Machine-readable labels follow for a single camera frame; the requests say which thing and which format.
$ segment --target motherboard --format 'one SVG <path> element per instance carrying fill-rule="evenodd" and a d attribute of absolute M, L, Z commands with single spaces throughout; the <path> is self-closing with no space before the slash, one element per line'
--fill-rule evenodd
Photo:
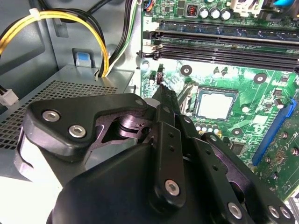
<path fill-rule="evenodd" d="M 142 68 L 142 97 L 156 92 L 158 85 L 149 78 L 157 76 L 159 67 L 163 83 L 175 92 L 192 85 L 182 112 L 192 118 L 199 133 L 225 138 L 246 164 L 298 87 L 297 75 L 291 72 L 161 59 Z"/>
<path fill-rule="evenodd" d="M 139 56 L 143 98 L 168 86 L 199 134 L 218 135 L 281 199 L 290 196 L 299 175 L 293 187 L 271 176 L 295 172 L 274 158 L 295 141 L 280 140 L 281 129 L 299 120 L 299 0 L 145 0 Z"/>
<path fill-rule="evenodd" d="M 299 94 L 294 97 L 299 101 Z M 281 200 L 299 193 L 299 108 L 287 119 L 255 171 Z"/>

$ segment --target silver screw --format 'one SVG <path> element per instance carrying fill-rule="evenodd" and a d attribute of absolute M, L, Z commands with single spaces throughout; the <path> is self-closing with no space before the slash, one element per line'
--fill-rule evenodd
<path fill-rule="evenodd" d="M 230 213 L 232 213 L 232 215 L 235 218 L 237 218 L 237 219 L 242 218 L 242 212 L 235 203 L 233 203 L 233 202 L 228 203 L 228 209 L 229 209 Z"/>
<path fill-rule="evenodd" d="M 178 196 L 179 195 L 179 187 L 178 184 L 175 183 L 173 180 L 167 180 L 165 181 L 165 188 L 169 194 L 172 196 Z"/>
<path fill-rule="evenodd" d="M 69 133 L 74 138 L 83 138 L 86 135 L 86 130 L 80 125 L 73 125 L 69 128 Z"/>
<path fill-rule="evenodd" d="M 268 209 L 275 218 L 279 218 L 279 213 L 276 211 L 276 209 L 273 206 L 269 205 Z"/>
<path fill-rule="evenodd" d="M 217 141 L 216 137 L 213 136 L 213 135 L 210 135 L 210 138 L 211 138 L 213 141 Z"/>
<path fill-rule="evenodd" d="M 43 113 L 43 118 L 46 120 L 46 121 L 49 121 L 49 122 L 55 122 L 55 121 L 58 121 L 60 119 L 60 116 L 57 112 L 55 111 L 45 111 Z"/>
<path fill-rule="evenodd" d="M 167 106 L 164 106 L 163 109 L 164 109 L 166 112 L 170 113 L 170 110 L 169 110 L 169 108 L 168 108 Z"/>
<path fill-rule="evenodd" d="M 188 117 L 184 117 L 184 120 L 187 122 L 187 123 L 190 123 L 190 119 Z"/>
<path fill-rule="evenodd" d="M 284 207 L 280 207 L 280 210 L 286 218 L 291 218 L 291 215 L 288 213 L 288 211 Z"/>
<path fill-rule="evenodd" d="M 139 99 L 136 99 L 135 102 L 138 103 L 139 105 L 143 105 L 143 102 Z"/>

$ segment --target white connector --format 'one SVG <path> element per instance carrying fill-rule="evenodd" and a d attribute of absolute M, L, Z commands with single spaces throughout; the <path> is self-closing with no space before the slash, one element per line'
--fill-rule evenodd
<path fill-rule="evenodd" d="M 18 100 L 19 98 L 12 89 L 7 89 L 7 92 L 5 92 L 3 95 L 0 95 L 0 104 L 3 106 L 11 106 Z"/>

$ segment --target cable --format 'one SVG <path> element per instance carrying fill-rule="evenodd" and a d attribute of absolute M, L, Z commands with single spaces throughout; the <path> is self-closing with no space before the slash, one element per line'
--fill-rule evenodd
<path fill-rule="evenodd" d="M 86 13 L 92 15 L 100 8 L 102 8 L 107 3 L 111 2 L 112 0 L 101 0 L 94 4 L 90 9 L 86 11 Z M 54 10 L 45 0 L 38 0 L 39 4 L 42 6 L 44 10 Z"/>
<path fill-rule="evenodd" d="M 84 26 L 86 26 L 91 33 L 95 36 L 95 38 L 97 39 L 102 53 L 103 53 L 103 60 L 104 60 L 104 68 L 103 68 L 103 75 L 106 75 L 108 69 L 109 69 L 109 59 L 108 59 L 108 53 L 106 50 L 106 47 L 101 39 L 101 37 L 99 36 L 99 34 L 97 33 L 97 31 L 90 26 L 88 23 L 86 23 L 85 21 L 83 21 L 82 19 L 69 14 L 69 13 L 64 13 L 64 12 L 59 12 L 59 11 L 43 11 L 43 12 L 39 12 L 39 17 L 36 18 L 32 15 L 26 16 L 25 18 L 17 21 L 1 38 L 0 40 L 0 54 L 4 51 L 4 49 L 6 48 L 6 46 L 10 43 L 10 41 L 18 34 L 18 32 L 20 30 L 22 30 L 25 26 L 27 26 L 28 24 L 31 24 L 35 21 L 38 21 L 40 19 L 49 19 L 49 18 L 59 18 L 59 19 L 67 19 L 67 20 L 72 20 L 72 21 L 76 21 L 79 22 L 81 24 L 83 24 Z"/>
<path fill-rule="evenodd" d="M 11 23 L 8 27 L 5 28 L 5 30 L 2 32 L 2 34 L 0 35 L 0 40 L 2 39 L 2 37 L 4 36 L 4 34 L 20 19 L 14 21 L 13 23 Z"/>
<path fill-rule="evenodd" d="M 120 59 L 120 57 L 123 55 L 123 53 L 125 52 L 126 48 L 128 47 L 128 43 L 129 43 L 131 35 L 132 35 L 133 24 L 134 24 L 135 16 L 136 16 L 137 0 L 133 0 L 132 6 L 133 6 L 133 10 L 131 10 L 131 12 L 130 12 L 128 37 L 126 38 L 126 42 L 125 42 L 124 46 L 122 47 L 122 49 L 120 50 L 120 53 L 118 54 L 117 58 L 113 62 L 111 62 L 111 58 L 109 59 L 110 66 L 109 66 L 109 71 L 107 72 L 106 76 L 110 73 L 110 71 L 113 68 L 113 66 Z M 98 80 L 99 74 L 100 74 L 100 71 L 96 71 L 94 73 L 96 81 Z"/>

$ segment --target gray metal panel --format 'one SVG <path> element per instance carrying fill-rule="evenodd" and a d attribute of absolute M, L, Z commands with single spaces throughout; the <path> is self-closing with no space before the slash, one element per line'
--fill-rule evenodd
<path fill-rule="evenodd" d="M 98 0 L 53 0 L 51 1 L 51 6 L 88 10 L 97 1 Z M 112 55 L 121 39 L 124 21 L 124 8 L 124 0 L 113 0 L 93 14 L 102 27 L 107 50 L 110 55 Z M 59 68 L 68 64 L 74 64 L 71 51 L 72 48 L 92 50 L 94 52 L 95 65 L 97 68 L 100 67 L 102 59 L 100 47 L 89 30 L 78 23 L 66 23 L 68 38 L 57 37 L 53 20 L 48 20 L 47 22 Z M 140 24 L 141 14 L 139 7 L 136 13 L 131 42 L 124 55 L 119 59 L 118 63 L 115 64 L 115 69 L 135 70 L 135 68 L 139 66 L 139 57 L 136 55 L 136 52 L 139 51 L 141 46 Z"/>
<path fill-rule="evenodd" d="M 32 7 L 26 0 L 0 0 L 0 33 Z M 22 98 L 56 71 L 47 23 L 41 21 L 25 27 L 2 53 L 0 84 Z"/>
<path fill-rule="evenodd" d="M 40 99 L 66 98 L 77 96 L 103 95 L 123 93 L 133 75 L 132 72 L 112 72 L 107 78 L 94 81 L 95 69 L 66 66 L 50 77 L 30 94 L 0 115 L 0 176 L 24 179 L 13 164 L 16 137 L 20 132 L 19 127 L 25 108 L 29 102 Z M 104 158 L 113 156 L 123 150 L 117 147 L 114 151 L 103 148 L 104 154 L 97 153 L 96 158 L 90 162 L 89 167 L 103 161 Z"/>

